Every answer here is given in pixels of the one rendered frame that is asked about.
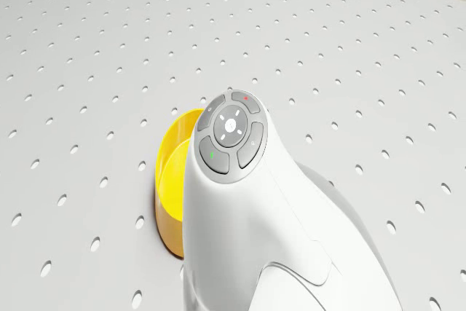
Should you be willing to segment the yellow bowl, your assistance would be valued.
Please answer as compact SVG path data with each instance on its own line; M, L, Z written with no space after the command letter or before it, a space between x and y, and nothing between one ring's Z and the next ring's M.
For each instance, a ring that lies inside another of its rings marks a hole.
M180 115L167 129L157 152L154 209L157 230L165 247L183 258L183 180L194 126L202 109Z

